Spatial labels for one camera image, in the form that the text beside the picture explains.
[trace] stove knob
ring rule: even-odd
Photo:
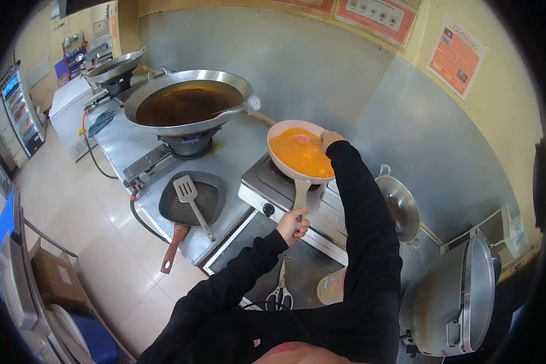
[[[265,203],[263,205],[263,213],[265,214],[265,216],[271,217],[271,215],[273,215],[275,213],[275,208],[273,207],[272,204]]]

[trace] tiled floor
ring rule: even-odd
[[[99,147],[94,154],[102,170],[112,173]],[[180,254],[169,275],[160,273],[167,244],[131,215],[121,182],[101,175],[88,154],[73,162],[51,126],[15,185],[25,217],[79,255],[75,266],[90,299],[136,357],[164,328],[175,302],[206,279]],[[38,236],[26,232],[30,248]],[[42,246],[60,253],[44,240]]]

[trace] white frying pan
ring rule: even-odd
[[[279,158],[277,158],[277,156],[271,150],[271,145],[269,144],[269,141],[273,139],[273,137],[280,135],[282,132],[287,129],[291,129],[292,127],[301,127],[302,129],[306,129],[307,131],[315,135],[320,135],[325,129],[307,121],[284,120],[272,126],[269,129],[269,133],[267,134],[269,155],[273,160],[273,163],[275,163],[277,168],[279,168],[279,170],[283,172],[287,177],[295,181],[295,203],[293,204],[293,209],[295,210],[296,208],[302,208],[307,206],[307,190],[311,185],[326,184],[329,181],[335,179],[335,177],[315,178],[306,176],[305,174],[301,174],[297,171],[292,170],[285,163],[279,160]]]

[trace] scissors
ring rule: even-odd
[[[293,308],[293,296],[285,287],[285,257],[283,258],[283,263],[281,263],[281,271],[279,272],[279,284],[277,285],[277,288],[269,294],[269,296],[267,297],[267,302],[265,302],[266,311],[285,310],[283,306],[269,302],[280,303],[290,310]]]

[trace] hand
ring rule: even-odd
[[[339,140],[346,140],[343,136],[336,132],[332,132],[330,130],[324,130],[322,134],[320,135],[321,139],[321,151],[325,154],[325,151],[328,149],[330,145],[332,145],[333,142],[337,142]]]
[[[283,237],[283,240],[287,243],[288,246],[293,245],[295,240],[298,238],[304,237],[309,227],[309,220],[302,218],[301,224],[299,224],[295,219],[299,215],[307,215],[307,208],[299,208],[297,210],[292,210],[286,212],[275,228]]]

